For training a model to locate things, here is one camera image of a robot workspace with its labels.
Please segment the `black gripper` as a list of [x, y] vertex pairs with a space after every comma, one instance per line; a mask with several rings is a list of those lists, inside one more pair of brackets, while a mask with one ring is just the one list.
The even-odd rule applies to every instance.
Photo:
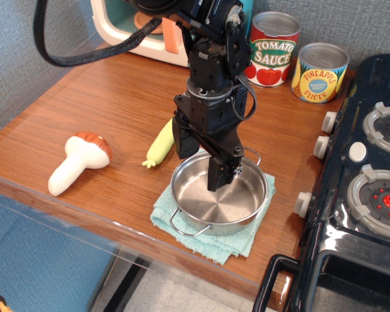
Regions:
[[243, 148], [237, 128], [244, 116], [246, 100], [247, 88], [241, 83], [222, 89], [220, 95], [189, 88], [174, 98], [177, 109], [172, 133], [177, 156], [191, 157], [200, 146], [214, 156], [209, 159], [209, 191], [231, 184], [242, 172]]

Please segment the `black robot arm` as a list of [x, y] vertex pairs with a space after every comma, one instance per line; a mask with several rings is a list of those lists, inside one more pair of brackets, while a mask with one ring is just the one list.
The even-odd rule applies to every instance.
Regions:
[[246, 112], [253, 91], [244, 74], [252, 50], [244, 30], [240, 1], [131, 1], [139, 12], [167, 18], [182, 32], [190, 76], [187, 90], [174, 98], [172, 122], [180, 159], [199, 148], [209, 155], [207, 188], [216, 191], [233, 181], [241, 168], [244, 149], [239, 124], [252, 117]]

